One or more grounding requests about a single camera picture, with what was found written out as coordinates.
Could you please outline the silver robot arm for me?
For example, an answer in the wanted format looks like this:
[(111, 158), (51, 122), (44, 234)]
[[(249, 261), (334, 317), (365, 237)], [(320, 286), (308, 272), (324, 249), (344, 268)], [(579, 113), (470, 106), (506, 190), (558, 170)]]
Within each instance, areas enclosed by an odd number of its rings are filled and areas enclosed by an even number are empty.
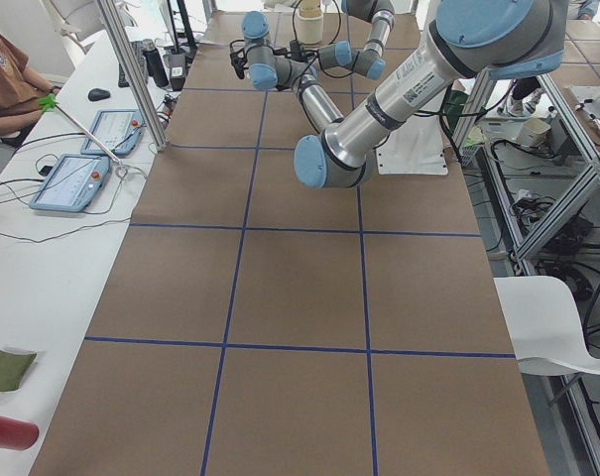
[(301, 62), (291, 59), (283, 50), (276, 50), (263, 13), (246, 13), (241, 31), (243, 38), (230, 44), (229, 54), (239, 79), (249, 74), (253, 87), (261, 91), (290, 90), (317, 133), (343, 120), (343, 114), (317, 80), (312, 68), (316, 60)]
[(301, 138), (299, 181), (311, 188), (354, 187), (367, 179), (375, 147), (458, 78), (488, 70), (520, 79), (557, 69), (565, 1), (442, 1), (420, 46), (347, 117)]

